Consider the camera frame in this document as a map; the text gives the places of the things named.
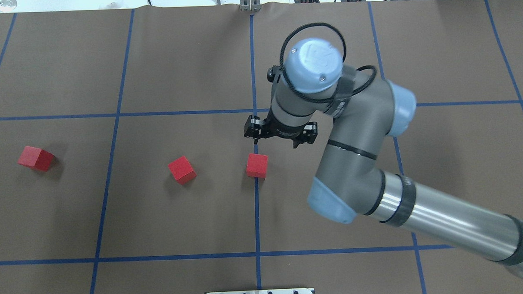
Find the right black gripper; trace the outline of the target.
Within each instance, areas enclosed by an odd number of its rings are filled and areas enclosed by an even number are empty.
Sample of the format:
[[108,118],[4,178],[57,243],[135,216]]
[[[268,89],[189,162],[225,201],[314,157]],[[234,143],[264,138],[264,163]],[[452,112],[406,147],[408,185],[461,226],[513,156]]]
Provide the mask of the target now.
[[307,122],[298,127],[290,127],[277,120],[272,114],[263,120],[251,114],[245,120],[243,135],[245,138],[253,139],[255,145],[260,139],[277,137],[291,140],[293,148],[298,148],[301,144],[315,143],[318,137],[318,123]]

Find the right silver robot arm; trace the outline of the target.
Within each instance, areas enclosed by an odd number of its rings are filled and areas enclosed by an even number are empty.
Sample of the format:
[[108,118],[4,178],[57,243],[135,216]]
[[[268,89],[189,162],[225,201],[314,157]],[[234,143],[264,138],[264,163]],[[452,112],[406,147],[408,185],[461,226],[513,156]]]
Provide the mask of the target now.
[[317,214],[341,224],[365,215],[392,227],[423,233],[504,266],[523,279],[523,220],[416,183],[376,167],[386,137],[402,134],[416,112],[415,95],[377,70],[344,64],[345,53],[320,38],[298,41],[268,70],[272,84],[268,115],[251,115],[245,137],[254,142],[285,138],[313,143],[311,117],[333,119],[308,203]]

